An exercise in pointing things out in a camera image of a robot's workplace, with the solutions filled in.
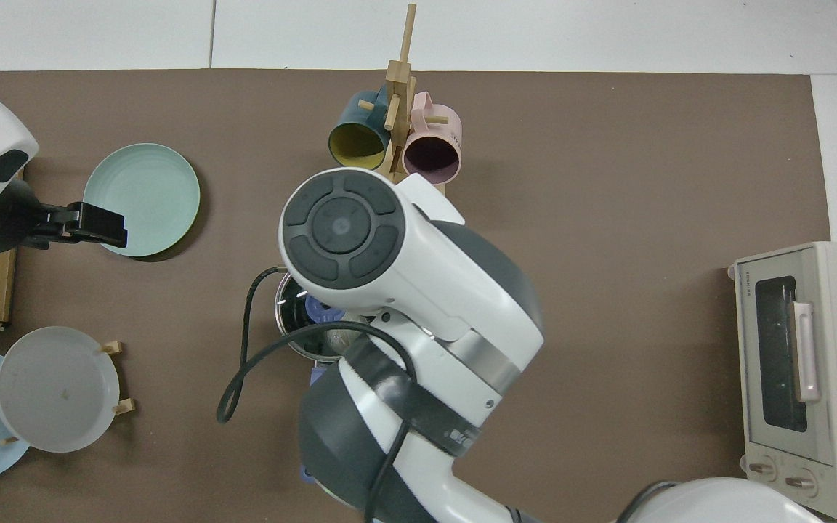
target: white floor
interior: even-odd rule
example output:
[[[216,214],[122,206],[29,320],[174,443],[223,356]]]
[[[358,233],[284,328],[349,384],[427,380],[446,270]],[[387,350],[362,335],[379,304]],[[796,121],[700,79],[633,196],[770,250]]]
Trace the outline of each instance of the white floor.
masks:
[[[837,240],[837,0],[416,0],[415,70],[811,74]],[[405,1],[9,0],[0,70],[383,69]]]

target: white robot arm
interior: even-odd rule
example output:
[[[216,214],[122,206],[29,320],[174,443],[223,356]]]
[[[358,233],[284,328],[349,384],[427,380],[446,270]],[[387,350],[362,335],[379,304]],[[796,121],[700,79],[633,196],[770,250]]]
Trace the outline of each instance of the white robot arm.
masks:
[[[74,202],[43,205],[16,174],[37,154],[37,141],[0,103],[0,252],[18,245],[47,248],[49,242],[99,242],[125,247],[125,219],[114,212]]]
[[[365,520],[537,523],[451,471],[544,341],[531,282],[462,223],[419,175],[393,185],[356,168],[313,176],[283,209],[293,278],[325,304],[375,317],[409,360],[360,338],[302,401],[306,470]],[[647,492],[618,521],[818,520],[769,487],[718,479]]]

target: teal mug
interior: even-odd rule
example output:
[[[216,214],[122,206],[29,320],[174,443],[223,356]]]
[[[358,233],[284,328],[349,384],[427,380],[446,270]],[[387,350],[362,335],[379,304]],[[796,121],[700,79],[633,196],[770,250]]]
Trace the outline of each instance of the teal mug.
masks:
[[[383,128],[387,109],[385,85],[352,96],[328,135],[328,149],[340,165],[376,169],[383,163],[389,144],[389,131]]]

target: brown tabletop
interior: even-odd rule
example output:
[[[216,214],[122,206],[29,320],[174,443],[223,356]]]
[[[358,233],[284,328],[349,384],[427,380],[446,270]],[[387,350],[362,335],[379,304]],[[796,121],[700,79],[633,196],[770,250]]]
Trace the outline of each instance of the brown tabletop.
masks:
[[[655,479],[738,476],[743,453],[735,258],[828,239],[809,78],[417,73],[464,122],[448,197],[528,272],[547,341],[456,474],[545,521],[608,521]],[[0,476],[0,521],[355,523],[299,479],[296,409],[311,362],[290,350],[215,407],[235,372],[243,298],[279,262],[290,192],[331,168],[328,132],[383,73],[138,70],[0,73],[41,145],[41,201],[82,198],[106,155],[170,146],[202,205],[169,252],[21,248],[0,353],[67,325],[125,342],[136,413],[77,453],[28,453]],[[252,347],[277,337],[276,277]]]

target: black cable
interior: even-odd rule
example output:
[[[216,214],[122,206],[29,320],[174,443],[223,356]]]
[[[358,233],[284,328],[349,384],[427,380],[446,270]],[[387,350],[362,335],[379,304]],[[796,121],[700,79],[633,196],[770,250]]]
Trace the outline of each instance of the black cable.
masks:
[[[628,502],[628,506],[625,507],[622,514],[615,520],[615,523],[628,523],[628,520],[634,516],[635,512],[637,512],[638,509],[641,508],[642,504],[647,502],[651,496],[657,494],[658,491],[670,489],[670,487],[676,487],[677,485],[680,485],[679,481],[658,481],[644,487],[644,489],[638,492],[634,498],[631,498],[631,502]]]
[[[254,278],[254,281],[250,284],[250,288],[247,289],[247,299],[245,300],[245,317],[243,317],[243,328],[241,331],[241,363],[238,365],[239,368],[243,367],[243,364],[247,362],[247,336],[250,334],[250,307],[254,302],[254,294],[256,294],[256,288],[260,285],[260,282],[263,281],[263,278],[269,277],[269,275],[276,274],[276,272],[286,272],[285,267],[281,267],[279,265],[273,266],[267,269],[264,272],[260,272],[259,275]],[[235,409],[238,408],[238,401],[241,400],[241,388],[243,386],[243,380],[238,383],[237,388],[235,390],[235,394],[232,396],[232,401],[228,404],[228,411],[224,414],[219,412],[219,422],[225,423],[232,419],[232,416],[235,415]]]
[[[305,338],[325,331],[332,331],[335,330],[335,328],[344,328],[349,331],[363,332],[385,341],[386,344],[392,347],[392,350],[396,351],[396,354],[402,358],[405,365],[405,373],[408,374],[409,378],[412,378],[413,381],[418,380],[418,377],[416,377],[415,363],[412,361],[411,355],[409,355],[408,351],[405,350],[405,347],[403,347],[403,345],[400,344],[396,338],[393,338],[386,331],[381,331],[379,328],[373,327],[372,325],[366,325],[355,321],[333,321],[307,325],[307,327],[300,328],[297,331],[286,334],[283,338],[279,338],[279,340],[260,350],[259,353],[254,354],[250,360],[243,361],[241,368],[238,369],[235,377],[233,377],[228,386],[225,387],[225,392],[222,394],[222,399],[219,401],[219,409],[218,413],[216,413],[216,418],[219,420],[219,423],[227,423],[227,421],[230,420],[230,417],[232,417],[232,414],[235,413],[235,407],[237,406],[236,397],[241,394],[243,379],[246,377],[248,372],[256,367],[256,364],[259,364],[263,360],[263,358],[268,357],[268,355],[272,354],[273,351],[279,349],[283,345],[289,344],[289,342],[298,341],[300,338]],[[365,508],[363,509],[363,521],[365,521],[365,523],[373,523],[373,514],[376,510],[376,500],[379,499],[379,490],[381,490],[383,481],[386,479],[386,474],[388,474],[389,470],[392,469],[392,464],[396,461],[396,456],[399,455],[399,450],[402,450],[402,446],[405,442],[405,437],[408,436],[408,432],[408,423],[403,420],[402,423],[399,424],[399,431],[396,433],[396,437],[392,441],[392,445],[389,446],[389,452],[386,454],[386,459],[383,460],[381,467],[379,467],[378,472],[376,472],[373,483],[370,485],[368,500],[366,501]]]

